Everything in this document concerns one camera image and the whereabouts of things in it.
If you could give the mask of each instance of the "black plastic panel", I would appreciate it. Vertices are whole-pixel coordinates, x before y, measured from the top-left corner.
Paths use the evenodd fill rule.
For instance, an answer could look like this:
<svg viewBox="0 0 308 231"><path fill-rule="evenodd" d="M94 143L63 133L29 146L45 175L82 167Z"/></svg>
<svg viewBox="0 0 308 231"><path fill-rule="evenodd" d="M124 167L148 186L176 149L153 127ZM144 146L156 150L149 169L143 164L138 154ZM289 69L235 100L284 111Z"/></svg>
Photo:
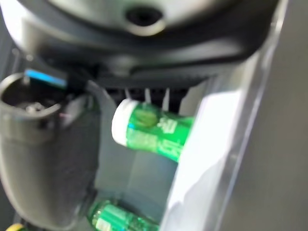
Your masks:
<svg viewBox="0 0 308 231"><path fill-rule="evenodd" d="M141 38L89 26L45 0L20 0L17 4L25 14L14 15L14 20L20 20L23 37L8 28L23 50L59 68L101 65L108 77L129 87L152 84L159 77L169 85L193 86L208 77L195 67L237 62L253 54L267 36L277 2L242 0L209 19ZM5 7L7 25L12 20L9 11ZM183 75L186 68L189 72Z"/></svg>

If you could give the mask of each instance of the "green bottle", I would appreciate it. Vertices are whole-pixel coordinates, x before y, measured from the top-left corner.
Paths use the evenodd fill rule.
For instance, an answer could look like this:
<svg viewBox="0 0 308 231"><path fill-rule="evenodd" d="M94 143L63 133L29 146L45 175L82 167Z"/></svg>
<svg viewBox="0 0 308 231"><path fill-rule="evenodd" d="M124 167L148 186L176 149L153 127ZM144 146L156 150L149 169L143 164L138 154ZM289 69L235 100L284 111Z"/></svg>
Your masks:
<svg viewBox="0 0 308 231"><path fill-rule="evenodd" d="M162 111L148 103L125 99L112 121L114 140L128 148L161 154L178 161L192 117Z"/></svg>
<svg viewBox="0 0 308 231"><path fill-rule="evenodd" d="M13 224L6 231L28 231L22 224Z"/></svg>
<svg viewBox="0 0 308 231"><path fill-rule="evenodd" d="M159 226L110 201L95 203L88 220L96 231L158 231Z"/></svg>

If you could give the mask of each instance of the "dark gray surface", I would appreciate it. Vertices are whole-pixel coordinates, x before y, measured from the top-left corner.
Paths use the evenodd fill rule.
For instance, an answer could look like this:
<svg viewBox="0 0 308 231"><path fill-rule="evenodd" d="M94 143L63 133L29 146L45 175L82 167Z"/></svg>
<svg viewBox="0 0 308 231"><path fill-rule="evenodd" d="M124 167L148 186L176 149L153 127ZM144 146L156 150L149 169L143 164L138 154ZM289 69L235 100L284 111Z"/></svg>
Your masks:
<svg viewBox="0 0 308 231"><path fill-rule="evenodd" d="M308 2L290 2L221 231L308 230Z"/></svg>

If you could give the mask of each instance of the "can label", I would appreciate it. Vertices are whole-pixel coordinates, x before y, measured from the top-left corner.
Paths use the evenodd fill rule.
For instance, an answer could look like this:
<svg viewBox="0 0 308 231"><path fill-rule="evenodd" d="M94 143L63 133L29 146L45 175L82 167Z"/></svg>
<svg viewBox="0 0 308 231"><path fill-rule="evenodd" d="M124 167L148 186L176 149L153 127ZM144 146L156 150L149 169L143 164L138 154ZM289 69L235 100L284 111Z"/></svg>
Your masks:
<svg viewBox="0 0 308 231"><path fill-rule="evenodd" d="M101 211L95 225L98 231L123 231L129 224L128 212L112 204L108 204Z"/></svg>
<svg viewBox="0 0 308 231"><path fill-rule="evenodd" d="M127 147L159 153L178 161L192 123L191 117L181 117L140 103L129 119Z"/></svg>

